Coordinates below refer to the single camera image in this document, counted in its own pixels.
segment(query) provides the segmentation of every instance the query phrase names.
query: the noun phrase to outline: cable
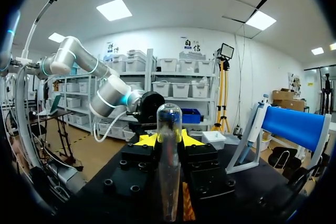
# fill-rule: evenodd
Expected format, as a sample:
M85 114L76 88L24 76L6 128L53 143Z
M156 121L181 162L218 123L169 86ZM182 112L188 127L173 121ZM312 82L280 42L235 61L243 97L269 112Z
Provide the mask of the cable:
M110 124L110 126L108 127L108 129L106 130L105 132L105 135L101 138L101 139L98 139L97 137L97 133L96 133L96 123L97 123L97 118L94 117L93 119L93 134L94 134L94 139L98 142L98 143L101 143L105 140L105 138L107 137L107 134L109 133L109 131L111 130L112 126L115 124L115 122L120 118L122 117L123 115L126 115L126 111L124 112L121 112L113 121L112 123Z

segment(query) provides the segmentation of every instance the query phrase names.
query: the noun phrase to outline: blue cushion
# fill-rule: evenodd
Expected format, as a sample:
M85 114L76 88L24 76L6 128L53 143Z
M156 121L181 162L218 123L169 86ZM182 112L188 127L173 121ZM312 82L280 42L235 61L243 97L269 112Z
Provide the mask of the blue cushion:
M314 152L323 123L323 115L268 107L262 128Z

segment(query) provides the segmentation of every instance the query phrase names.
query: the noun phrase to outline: ceiling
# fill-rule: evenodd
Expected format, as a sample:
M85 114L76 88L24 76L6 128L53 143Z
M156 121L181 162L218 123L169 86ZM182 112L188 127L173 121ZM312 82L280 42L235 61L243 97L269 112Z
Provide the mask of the ceiling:
M24 3L14 44L24 46L32 22L46 1L27 0ZM153 27L197 27L244 35L242 23L232 19L245 22L261 0L123 0L133 17L109 22L96 7L110 1L59 0L40 20L30 49L55 52L58 44L48 39L53 32L72 35L81 41ZM279 49L301 62L336 57L336 51L327 50L334 41L313 0L268 0L260 10L277 22L262 32L245 25L246 37ZM311 49L321 46L325 53L312 55Z

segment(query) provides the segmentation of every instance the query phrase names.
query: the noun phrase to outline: cardboard box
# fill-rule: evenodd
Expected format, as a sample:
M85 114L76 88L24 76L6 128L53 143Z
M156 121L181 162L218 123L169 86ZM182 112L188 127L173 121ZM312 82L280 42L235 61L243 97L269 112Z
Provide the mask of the cardboard box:
M294 92L274 90L272 96L273 100L293 100Z
M284 109L304 111L305 101L301 100L274 100L273 104L278 105Z

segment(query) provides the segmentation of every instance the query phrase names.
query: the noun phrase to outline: white wall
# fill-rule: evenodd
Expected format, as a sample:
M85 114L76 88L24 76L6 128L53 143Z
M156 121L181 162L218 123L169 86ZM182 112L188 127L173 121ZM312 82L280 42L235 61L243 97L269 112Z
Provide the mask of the white wall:
M125 54L130 49L140 49L146 52L148 48L154 49L158 58L178 58L183 51L187 37L189 40L199 41L202 53L211 58L213 52L222 43L235 48L235 53L230 61L228 119L234 125L234 118L238 105L239 94L239 61L238 51L244 63L242 69L241 85L241 125L245 126L252 105L263 98L263 94L271 94L272 90L288 87L288 73L294 73L303 79L302 65L271 47L259 42L237 38L238 47L235 45L234 35L198 28L158 28L138 30L97 38L84 42L83 45L96 57L102 59L104 48L108 41L113 42L120 49L119 53Z

